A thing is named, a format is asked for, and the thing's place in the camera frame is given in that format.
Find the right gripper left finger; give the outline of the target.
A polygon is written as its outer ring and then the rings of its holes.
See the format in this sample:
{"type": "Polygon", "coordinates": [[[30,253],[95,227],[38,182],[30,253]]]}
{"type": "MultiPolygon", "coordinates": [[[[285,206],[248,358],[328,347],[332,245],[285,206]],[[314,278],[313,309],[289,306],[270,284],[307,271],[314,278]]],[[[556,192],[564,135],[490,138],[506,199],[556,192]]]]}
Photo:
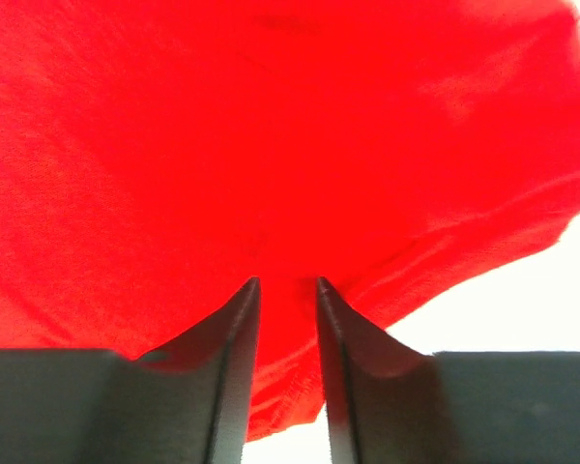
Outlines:
{"type": "Polygon", "coordinates": [[[0,463],[237,463],[261,286],[137,360],[102,349],[0,349],[0,463]]]}

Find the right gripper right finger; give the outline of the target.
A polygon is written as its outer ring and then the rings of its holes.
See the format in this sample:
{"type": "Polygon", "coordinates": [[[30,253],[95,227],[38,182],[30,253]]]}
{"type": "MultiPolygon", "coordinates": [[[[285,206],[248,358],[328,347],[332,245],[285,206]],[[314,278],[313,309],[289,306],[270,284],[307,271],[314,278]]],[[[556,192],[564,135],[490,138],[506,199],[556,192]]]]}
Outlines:
{"type": "Polygon", "coordinates": [[[580,463],[580,352],[400,343],[316,283],[336,463],[580,463]]]}

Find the red t shirt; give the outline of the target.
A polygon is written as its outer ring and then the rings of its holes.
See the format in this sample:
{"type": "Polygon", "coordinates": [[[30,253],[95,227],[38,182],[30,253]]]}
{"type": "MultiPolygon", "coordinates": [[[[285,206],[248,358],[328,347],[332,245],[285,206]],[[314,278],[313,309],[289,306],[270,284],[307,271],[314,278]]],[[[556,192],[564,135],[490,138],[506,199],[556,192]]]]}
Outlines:
{"type": "Polygon", "coordinates": [[[317,277],[388,327],[579,212],[566,1],[0,1],[0,348],[137,358],[258,276],[249,440],[323,406],[317,277]]]}

